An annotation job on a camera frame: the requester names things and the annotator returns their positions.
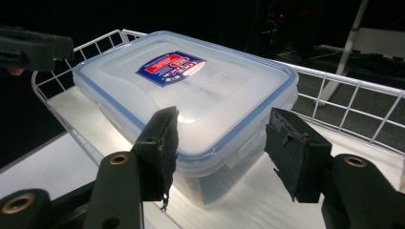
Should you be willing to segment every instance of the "wire basket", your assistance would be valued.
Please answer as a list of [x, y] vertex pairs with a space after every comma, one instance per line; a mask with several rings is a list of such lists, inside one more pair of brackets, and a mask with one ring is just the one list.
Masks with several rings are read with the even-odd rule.
[[[48, 101], [75, 87], [72, 74], [75, 65], [143, 35], [145, 33], [137, 31], [112, 31], [75, 48], [75, 61], [55, 62], [54, 71], [35, 72], [32, 75], [34, 92], [91, 158], [95, 157], [95, 148], [53, 111]], [[405, 145], [402, 143], [405, 138], [404, 91], [337, 74], [290, 66], [300, 74], [299, 97], [292, 109], [296, 114], [307, 122], [405, 156]], [[337, 81], [341, 85], [329, 101], [321, 100], [321, 91], [329, 81]]]

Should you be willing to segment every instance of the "dark background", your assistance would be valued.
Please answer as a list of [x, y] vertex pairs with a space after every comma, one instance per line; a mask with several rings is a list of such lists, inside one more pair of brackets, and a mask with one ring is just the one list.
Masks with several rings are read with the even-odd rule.
[[[360, 0], [208, 1], [0, 1], [0, 24], [72, 37], [75, 46], [116, 29], [175, 31], [205, 41], [272, 57], [287, 42], [305, 60], [313, 45], [343, 47]], [[268, 6], [278, 20], [268, 45]], [[404, 30], [404, 1], [371, 0], [363, 26]], [[33, 94], [31, 73], [0, 73], [0, 168], [39, 147], [64, 129]]]

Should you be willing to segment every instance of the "blue label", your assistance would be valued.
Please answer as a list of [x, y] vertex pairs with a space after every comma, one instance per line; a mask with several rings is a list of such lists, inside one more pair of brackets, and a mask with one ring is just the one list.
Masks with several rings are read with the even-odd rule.
[[147, 62], [139, 68], [137, 74], [164, 87], [177, 83], [196, 73], [205, 60], [184, 52], [170, 52]]

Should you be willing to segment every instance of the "plastic food container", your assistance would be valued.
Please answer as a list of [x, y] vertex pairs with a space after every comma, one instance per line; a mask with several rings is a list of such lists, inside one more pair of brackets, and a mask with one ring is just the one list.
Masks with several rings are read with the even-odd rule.
[[80, 63], [74, 81], [132, 142], [155, 111], [178, 107], [174, 182], [196, 205], [238, 181], [263, 153], [271, 107], [298, 96], [295, 70], [170, 31]]

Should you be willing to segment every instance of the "clear plastic lid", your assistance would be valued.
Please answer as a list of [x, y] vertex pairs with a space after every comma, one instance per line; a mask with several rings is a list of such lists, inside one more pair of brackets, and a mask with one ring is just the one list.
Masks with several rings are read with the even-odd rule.
[[298, 78], [276, 62], [169, 31], [87, 60], [75, 74], [111, 96], [139, 128], [156, 110], [177, 106], [179, 159], [190, 161], [218, 152], [254, 110]]

